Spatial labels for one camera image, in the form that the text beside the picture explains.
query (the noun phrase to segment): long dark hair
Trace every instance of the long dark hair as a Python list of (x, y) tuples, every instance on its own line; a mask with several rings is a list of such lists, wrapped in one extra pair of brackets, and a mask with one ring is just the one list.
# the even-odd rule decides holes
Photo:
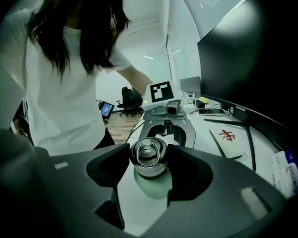
[[(79, 0), (44, 0), (31, 15), (27, 33), (38, 44), (45, 57), (61, 77), (70, 65), (70, 52), (63, 36), (69, 12)], [(87, 0), (80, 16), (80, 58), (87, 74), (95, 67), (112, 68), (113, 48), (120, 34), (128, 27), (129, 19), (123, 10), (123, 0)]]

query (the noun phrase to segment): red drawing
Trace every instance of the red drawing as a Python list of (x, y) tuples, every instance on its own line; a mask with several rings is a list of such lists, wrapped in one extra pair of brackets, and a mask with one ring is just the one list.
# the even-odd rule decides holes
[(235, 139), (235, 135), (230, 135), (230, 133), (232, 133), (231, 131), (230, 132), (226, 132), (225, 130), (223, 130), (223, 133), (220, 133), (219, 135), (224, 135), (223, 139), (227, 139), (228, 141), (233, 141), (233, 139)]

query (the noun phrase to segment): wooden floor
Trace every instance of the wooden floor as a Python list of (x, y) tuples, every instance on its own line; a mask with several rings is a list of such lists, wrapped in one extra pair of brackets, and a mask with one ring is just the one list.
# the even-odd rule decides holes
[(126, 117), (125, 114), (119, 116), (119, 113), (112, 113), (106, 127), (113, 137), (116, 144), (124, 144), (136, 123), (138, 123), (141, 115), (136, 115), (135, 117), (131, 117), (128, 115)]

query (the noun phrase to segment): ceiling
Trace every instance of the ceiling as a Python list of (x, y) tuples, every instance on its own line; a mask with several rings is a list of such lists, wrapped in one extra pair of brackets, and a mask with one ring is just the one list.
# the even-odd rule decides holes
[(161, 0), (125, 0), (125, 13), (132, 21), (127, 33), (159, 25)]

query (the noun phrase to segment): yellow object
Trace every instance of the yellow object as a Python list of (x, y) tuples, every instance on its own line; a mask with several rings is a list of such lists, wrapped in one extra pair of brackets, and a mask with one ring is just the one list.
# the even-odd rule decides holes
[(199, 101), (202, 101), (205, 104), (209, 103), (209, 100), (207, 98), (204, 98), (204, 97), (200, 97)]

